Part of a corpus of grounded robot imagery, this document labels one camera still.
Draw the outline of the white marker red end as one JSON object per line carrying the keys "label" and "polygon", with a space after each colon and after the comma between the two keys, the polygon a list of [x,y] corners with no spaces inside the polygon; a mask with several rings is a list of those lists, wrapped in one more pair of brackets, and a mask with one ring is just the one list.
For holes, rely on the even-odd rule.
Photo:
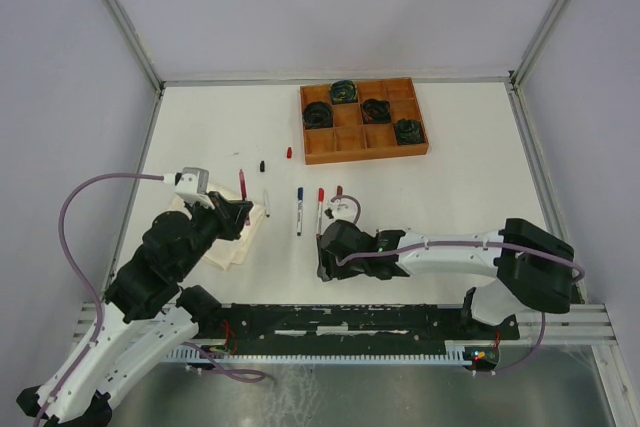
{"label": "white marker red end", "polygon": [[322,234],[323,206],[324,206],[324,202],[322,200],[318,200],[317,212],[316,212],[316,236],[317,237],[319,237]]}

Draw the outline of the white marker black end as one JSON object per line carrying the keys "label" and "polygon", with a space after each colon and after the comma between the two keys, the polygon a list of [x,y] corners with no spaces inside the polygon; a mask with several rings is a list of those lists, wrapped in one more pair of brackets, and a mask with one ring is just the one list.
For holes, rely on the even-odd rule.
{"label": "white marker black end", "polygon": [[265,217],[270,218],[271,211],[270,211],[269,194],[267,189],[264,189],[263,191],[263,203],[264,203]]}

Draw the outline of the white marker blue end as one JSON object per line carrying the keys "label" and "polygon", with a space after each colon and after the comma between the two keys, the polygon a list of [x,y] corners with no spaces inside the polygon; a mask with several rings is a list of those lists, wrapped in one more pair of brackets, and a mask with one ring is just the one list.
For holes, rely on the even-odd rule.
{"label": "white marker blue end", "polygon": [[296,236],[302,236],[303,228],[303,199],[297,200],[296,205]]}

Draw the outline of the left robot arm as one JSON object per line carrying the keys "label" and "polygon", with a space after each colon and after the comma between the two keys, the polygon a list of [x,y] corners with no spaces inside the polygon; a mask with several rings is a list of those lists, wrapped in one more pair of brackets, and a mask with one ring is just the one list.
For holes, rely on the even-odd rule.
{"label": "left robot arm", "polygon": [[221,325],[220,303],[180,287],[217,240],[240,238],[252,202],[210,191],[159,214],[119,269],[96,320],[52,378],[16,402],[44,426],[106,426],[131,389],[167,354]]}

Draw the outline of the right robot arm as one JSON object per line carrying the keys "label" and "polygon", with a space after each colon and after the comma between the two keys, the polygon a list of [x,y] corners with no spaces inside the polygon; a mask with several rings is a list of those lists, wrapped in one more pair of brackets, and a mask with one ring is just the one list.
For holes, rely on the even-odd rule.
{"label": "right robot arm", "polygon": [[324,281],[426,274],[488,279],[467,291],[458,315],[460,329],[472,338],[527,309],[567,313],[572,288],[585,276],[569,244],[521,218],[507,219],[499,230],[450,236],[406,229],[369,235],[353,222],[336,220],[318,236],[317,248]]}

